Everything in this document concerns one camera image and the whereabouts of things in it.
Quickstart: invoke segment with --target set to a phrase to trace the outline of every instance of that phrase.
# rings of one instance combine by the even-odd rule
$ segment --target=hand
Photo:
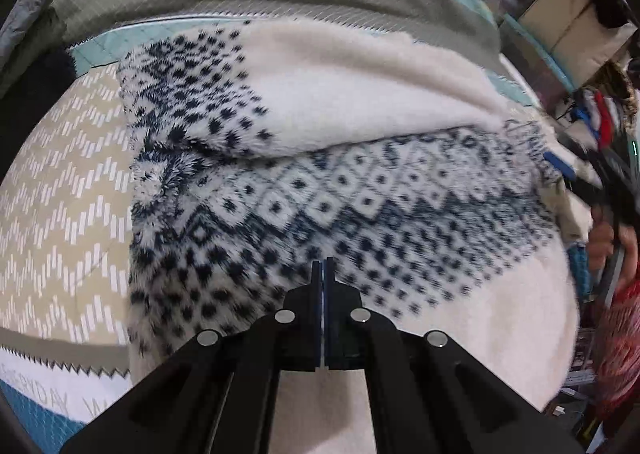
[[[587,243],[587,255],[589,257],[589,270],[596,271],[604,268],[607,257],[613,254],[613,228],[604,220],[602,208],[591,209],[593,228],[589,232]],[[625,249],[625,260],[620,270],[620,278],[616,286],[616,292],[624,290],[636,279],[638,268],[638,238],[633,227],[620,225],[618,231],[620,243]]]

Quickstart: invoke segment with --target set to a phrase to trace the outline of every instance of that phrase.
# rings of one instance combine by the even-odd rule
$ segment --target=teal fabric
[[[488,69],[485,69],[484,72],[491,84],[494,85],[495,90],[503,97],[507,97],[509,100],[513,100],[526,108],[535,107],[532,98],[517,82]]]
[[[24,429],[44,454],[58,454],[65,441],[84,427],[84,423],[42,407],[5,382],[0,381],[0,390]]]
[[[195,26],[206,26],[222,22],[237,22],[238,20],[244,20],[244,18],[237,16],[190,17],[131,24],[130,26],[109,30],[96,37],[92,37],[73,47],[70,52],[76,59],[78,76],[81,76],[87,73],[92,67],[117,62],[124,57],[127,51],[140,44],[161,40],[172,36],[174,33],[188,30]],[[525,107],[534,106],[529,95],[527,95],[517,82],[488,69],[485,69],[484,72],[492,82],[496,91],[501,95]]]
[[[565,87],[565,89],[569,92],[575,91],[577,89],[574,86],[574,83],[571,82],[571,79],[567,76],[567,74],[562,71],[562,68],[558,65],[558,63],[553,59],[551,55],[544,49],[542,44],[540,44],[532,34],[530,34],[525,28],[511,15],[504,15],[504,22],[506,22],[510,27],[512,27],[517,33],[526,39],[531,46],[536,50],[537,54],[540,58],[546,63],[549,69],[554,73],[556,78],[560,81],[560,83]]]

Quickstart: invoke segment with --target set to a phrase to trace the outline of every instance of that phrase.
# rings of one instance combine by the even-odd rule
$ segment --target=navy and white pattern
[[[558,176],[535,123],[459,127],[265,158],[278,139],[246,85],[241,28],[135,50],[121,96],[136,157],[129,333],[140,355],[231,334],[334,256],[394,318],[472,296],[555,235]]]

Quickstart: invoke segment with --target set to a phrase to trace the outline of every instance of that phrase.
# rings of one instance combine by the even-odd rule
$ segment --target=person
[[[600,207],[591,210],[593,228],[586,246],[591,271],[604,267],[613,253],[614,231]],[[609,309],[595,308],[596,417],[612,437],[640,395],[640,268],[638,237],[620,225],[625,251],[620,278]]]

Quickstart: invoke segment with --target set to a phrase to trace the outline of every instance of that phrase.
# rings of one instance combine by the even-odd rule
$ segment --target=white fleece blanket
[[[446,331],[537,408],[556,394],[577,327],[538,195],[557,175],[540,124],[513,120],[480,68],[406,34],[284,20],[141,46],[119,74],[134,378],[200,329],[247,328],[334,256],[338,280],[400,329]],[[368,452],[353,444],[363,407],[323,419],[335,393],[314,384],[283,389],[305,408],[287,444]],[[308,426],[316,439],[295,440]]]

